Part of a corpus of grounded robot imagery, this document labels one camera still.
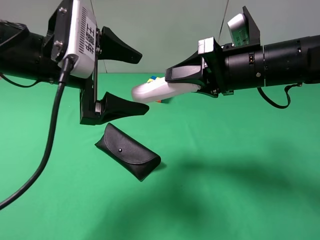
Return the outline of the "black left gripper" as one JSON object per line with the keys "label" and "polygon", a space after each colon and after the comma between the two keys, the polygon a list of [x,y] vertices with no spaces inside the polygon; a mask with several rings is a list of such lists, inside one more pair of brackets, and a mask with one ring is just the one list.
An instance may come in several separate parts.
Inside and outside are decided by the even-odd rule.
{"label": "black left gripper", "polygon": [[[63,0],[48,22],[47,35],[44,39],[43,52],[58,63],[67,49],[67,27],[71,25],[73,0]],[[69,81],[78,84],[80,89],[80,123],[96,125],[98,122],[110,122],[120,118],[142,116],[149,111],[143,103],[129,101],[106,92],[97,100],[98,56],[99,60],[113,60],[129,64],[138,64],[143,55],[119,39],[113,31],[104,26],[100,31],[96,24],[96,53],[92,74],[88,78],[79,78],[70,74]]]}

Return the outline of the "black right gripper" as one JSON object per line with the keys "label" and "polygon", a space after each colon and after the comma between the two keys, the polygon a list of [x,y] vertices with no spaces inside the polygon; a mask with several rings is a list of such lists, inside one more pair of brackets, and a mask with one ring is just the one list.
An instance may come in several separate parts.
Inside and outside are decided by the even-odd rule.
{"label": "black right gripper", "polygon": [[220,46],[214,37],[199,40],[198,52],[166,69],[165,81],[204,86],[203,59],[213,75],[210,81],[217,89],[203,87],[194,93],[217,98],[220,93],[232,95],[235,90],[264,86],[264,53],[259,41],[242,46],[230,43]]}

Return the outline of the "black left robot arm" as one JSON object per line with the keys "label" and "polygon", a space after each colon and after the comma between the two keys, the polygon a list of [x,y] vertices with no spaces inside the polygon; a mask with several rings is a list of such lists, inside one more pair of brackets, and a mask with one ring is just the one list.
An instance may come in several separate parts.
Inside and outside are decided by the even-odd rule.
{"label": "black left robot arm", "polygon": [[144,115],[149,107],[109,92],[98,99],[98,62],[137,64],[142,54],[104,26],[81,0],[63,0],[48,20],[46,35],[30,32],[22,23],[0,22],[0,74],[51,84],[59,83],[66,58],[73,67],[67,86],[79,89],[80,123],[102,125]]}

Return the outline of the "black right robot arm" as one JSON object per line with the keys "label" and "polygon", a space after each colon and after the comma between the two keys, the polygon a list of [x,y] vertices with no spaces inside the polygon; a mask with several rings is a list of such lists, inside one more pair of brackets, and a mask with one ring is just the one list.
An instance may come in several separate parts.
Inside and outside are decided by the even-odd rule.
{"label": "black right robot arm", "polygon": [[320,82],[320,37],[268,45],[220,46],[214,37],[198,42],[189,58],[165,71],[170,84],[195,84],[198,93],[217,98],[235,90]]}

